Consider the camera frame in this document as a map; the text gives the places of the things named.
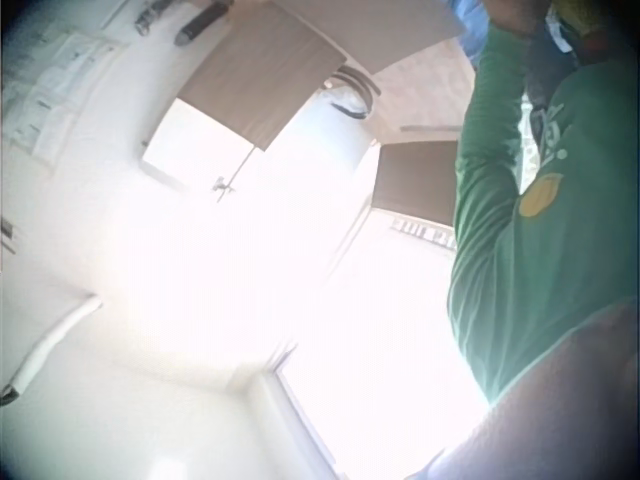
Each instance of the person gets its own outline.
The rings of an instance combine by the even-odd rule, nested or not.
[[[519,194],[525,58],[549,0],[491,19],[456,160],[449,316],[490,413],[411,477],[638,478],[638,64],[579,68]]]

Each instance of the green long-sleeve shirt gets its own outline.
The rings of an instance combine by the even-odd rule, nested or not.
[[[491,27],[456,161],[449,315],[490,402],[593,312],[638,291],[638,71],[584,67],[557,90],[536,180],[514,170],[527,41]]]

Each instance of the white pipe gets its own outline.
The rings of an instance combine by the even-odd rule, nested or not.
[[[49,354],[55,346],[69,333],[82,319],[102,307],[102,300],[98,296],[91,296],[78,308],[60,320],[36,343],[31,352],[22,361],[22,364],[13,375],[7,388],[13,388],[22,395],[31,381],[42,369]]]

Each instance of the wooden panel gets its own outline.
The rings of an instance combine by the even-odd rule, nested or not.
[[[441,0],[274,0],[336,42],[370,73],[463,28]]]
[[[371,206],[440,225],[453,225],[458,143],[383,145]]]
[[[374,76],[382,90],[377,113],[389,128],[411,133],[456,131],[471,100],[475,74],[452,39],[386,68]]]
[[[266,150],[345,60],[297,18],[265,3],[234,26],[178,96]]]

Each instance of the white wall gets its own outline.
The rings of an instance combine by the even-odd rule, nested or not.
[[[45,16],[95,32],[117,3],[43,2],[22,32]],[[2,385],[87,292],[99,293],[105,308],[71,332],[20,400],[0,410],[2,462],[16,480],[145,480],[163,458],[184,462],[188,480],[275,480],[246,400],[208,388],[219,377],[210,365],[194,370],[150,348],[126,321],[135,310],[114,307],[128,287],[123,278],[141,272],[123,276],[114,265],[113,238],[135,232],[114,232],[108,212],[124,195],[154,204],[141,215],[173,218],[180,200],[139,170],[140,142],[223,34],[209,29],[176,49],[175,32],[197,13],[185,4],[142,39],[132,25],[142,3],[132,0],[103,32],[123,53],[81,112],[55,172],[3,155],[3,215],[25,239],[17,256],[3,252]]]
[[[37,31],[46,16],[97,32],[117,3],[44,2],[22,32]],[[279,272],[271,264],[256,271],[271,247],[279,247],[277,259],[296,252],[293,236],[283,248],[272,233],[290,215],[267,218],[263,208],[253,223],[235,218],[229,235],[215,206],[177,195],[142,172],[141,142],[226,31],[223,22],[175,47],[175,34],[197,13],[183,3],[141,38],[133,22],[142,4],[131,0],[102,32],[122,52],[80,112],[54,171],[3,152],[3,215],[24,241],[18,255],[4,252],[2,381],[84,295],[97,293],[104,307],[71,332],[24,398],[0,410],[2,460],[16,480],[144,480],[163,457],[184,461],[189,480],[286,478],[263,449],[246,401],[212,391],[224,388],[247,356],[268,357],[261,339],[287,312],[303,320],[301,301],[282,287],[290,279],[275,282]],[[306,198],[314,211],[331,198],[336,185],[326,169],[317,162],[311,171],[303,167],[340,156],[332,150],[351,137],[342,132],[331,144],[326,135],[342,131],[344,121],[325,121],[316,131],[293,128],[298,142],[318,151],[297,156],[281,145],[279,166],[254,170],[238,189],[267,175],[276,182],[261,187],[269,191],[293,176],[296,183],[272,202],[297,203],[297,226],[305,232],[328,223],[304,218],[304,202],[292,196],[308,192],[306,175],[320,184],[315,193],[326,192]],[[351,164],[369,142],[358,137]],[[265,236],[266,245],[248,252],[255,247],[249,240]]]
[[[3,384],[41,333],[4,302]],[[72,343],[0,422],[16,480],[146,480],[164,458],[184,462],[185,480],[280,478],[244,398],[155,380]]]

